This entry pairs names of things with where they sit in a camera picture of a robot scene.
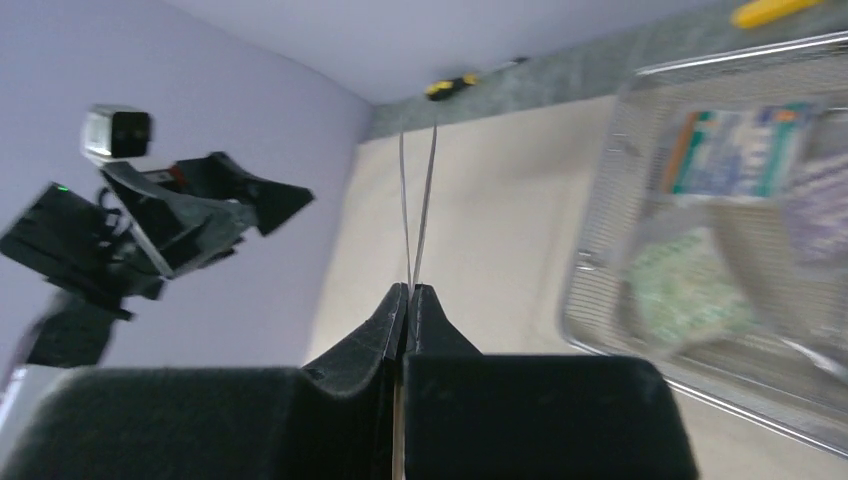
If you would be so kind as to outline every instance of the yellow handle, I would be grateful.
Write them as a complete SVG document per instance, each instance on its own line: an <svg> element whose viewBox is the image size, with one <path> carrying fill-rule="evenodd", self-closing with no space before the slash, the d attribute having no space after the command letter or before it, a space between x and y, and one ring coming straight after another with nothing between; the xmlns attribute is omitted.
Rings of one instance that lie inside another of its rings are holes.
<svg viewBox="0 0 848 480"><path fill-rule="evenodd" d="M451 87L453 87L452 81L442 80L442 81L436 82L436 83L430 85L429 87L427 87L426 93L427 93L427 95L432 95L432 94L438 92L439 90L447 90Z"/></svg>
<svg viewBox="0 0 848 480"><path fill-rule="evenodd" d="M739 28L759 27L821 2L822 0L754 0L737 8L731 21Z"/></svg>

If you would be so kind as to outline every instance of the black cable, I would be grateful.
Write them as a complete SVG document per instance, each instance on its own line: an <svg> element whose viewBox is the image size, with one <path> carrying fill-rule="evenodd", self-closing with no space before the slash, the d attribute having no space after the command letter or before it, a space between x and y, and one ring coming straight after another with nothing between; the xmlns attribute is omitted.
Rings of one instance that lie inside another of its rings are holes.
<svg viewBox="0 0 848 480"><path fill-rule="evenodd" d="M101 246L101 253L105 259L111 260L115 249L117 248L118 240L129 228L130 224L121 226L121 219L124 217L124 212L119 208L109 208L106 206L106 196L112 194L108 187L102 187L97 191L97 206L105 217L103 228L97 233L98 244Z"/></svg>

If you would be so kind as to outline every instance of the lavender wall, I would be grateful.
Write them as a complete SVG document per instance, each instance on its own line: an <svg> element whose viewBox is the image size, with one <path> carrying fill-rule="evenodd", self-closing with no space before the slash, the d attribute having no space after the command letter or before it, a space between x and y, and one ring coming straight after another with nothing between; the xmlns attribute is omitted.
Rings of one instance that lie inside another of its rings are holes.
<svg viewBox="0 0 848 480"><path fill-rule="evenodd" d="M55 180L99 186L79 152L83 113L122 103L156 120L153 161L225 150L246 169L313 189L317 202L235 258L133 300L107 365L298 363L355 144L370 107L326 78L151 0L0 5L0 225ZM0 259L0 361L51 287Z"/></svg>

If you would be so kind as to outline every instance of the black foam pad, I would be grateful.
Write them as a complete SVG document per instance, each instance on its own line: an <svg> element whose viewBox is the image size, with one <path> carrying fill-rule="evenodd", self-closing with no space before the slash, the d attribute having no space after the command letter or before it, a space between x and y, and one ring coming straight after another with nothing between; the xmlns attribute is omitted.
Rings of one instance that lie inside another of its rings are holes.
<svg viewBox="0 0 848 480"><path fill-rule="evenodd" d="M410 355L404 375L409 480L698 478L644 360Z"/></svg>
<svg viewBox="0 0 848 480"><path fill-rule="evenodd" d="M35 413L3 480L281 478L296 369L88 370Z"/></svg>

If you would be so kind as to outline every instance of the wall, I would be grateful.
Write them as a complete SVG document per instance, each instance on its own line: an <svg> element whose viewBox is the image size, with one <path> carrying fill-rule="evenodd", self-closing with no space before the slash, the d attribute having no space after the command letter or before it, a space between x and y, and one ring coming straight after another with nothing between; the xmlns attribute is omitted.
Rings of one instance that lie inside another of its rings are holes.
<svg viewBox="0 0 848 480"><path fill-rule="evenodd" d="M374 111L369 138L396 135L401 126L406 130L426 128L434 115L440 125L447 125L610 95L639 67L848 29L845 2L822 2L756 29L736 28L729 19L748 1L711 0L699 9L531 58L518 67L486 76L479 86L450 102L433 103L416 95L380 105ZM609 7L605 3L612 2L583 2ZM620 8L643 8L641 2L630 2L632 7L625 7L626 1L620 2L621 6L616 3ZM695 3L678 2L678 7ZM626 13L619 9L615 15Z"/></svg>
<svg viewBox="0 0 848 480"><path fill-rule="evenodd" d="M317 202L240 254L133 300L108 365L298 363L370 107L299 64L149 0L9 0L0 6L0 225L54 180L99 181L79 154L83 113L123 103L156 120L153 155L227 151L258 175L313 189ZM151 161L151 167L165 160ZM0 361L46 305L40 277L0 259Z"/></svg>

